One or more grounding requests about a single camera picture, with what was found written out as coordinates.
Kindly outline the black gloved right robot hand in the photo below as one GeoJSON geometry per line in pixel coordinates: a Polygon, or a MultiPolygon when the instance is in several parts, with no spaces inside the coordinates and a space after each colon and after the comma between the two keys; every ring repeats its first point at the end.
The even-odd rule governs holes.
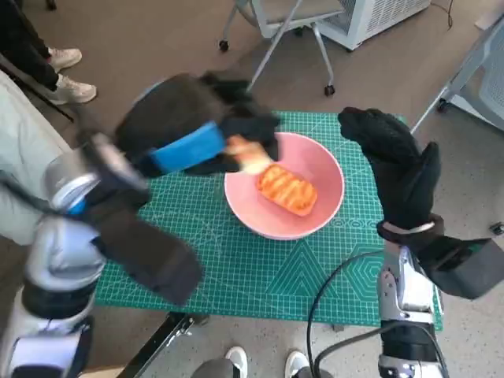
{"type": "Polygon", "coordinates": [[[342,137],[358,143],[369,161],[384,220],[403,230],[431,222],[439,145],[421,149],[406,124],[378,109],[346,107],[338,120],[342,137]]]}

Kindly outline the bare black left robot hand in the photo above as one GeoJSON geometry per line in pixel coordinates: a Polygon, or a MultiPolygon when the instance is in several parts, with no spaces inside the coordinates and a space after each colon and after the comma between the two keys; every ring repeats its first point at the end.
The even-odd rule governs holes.
{"type": "Polygon", "coordinates": [[[278,161],[280,120],[227,71],[181,73],[154,85],[124,116],[116,145],[144,176],[239,172],[278,161]]]}

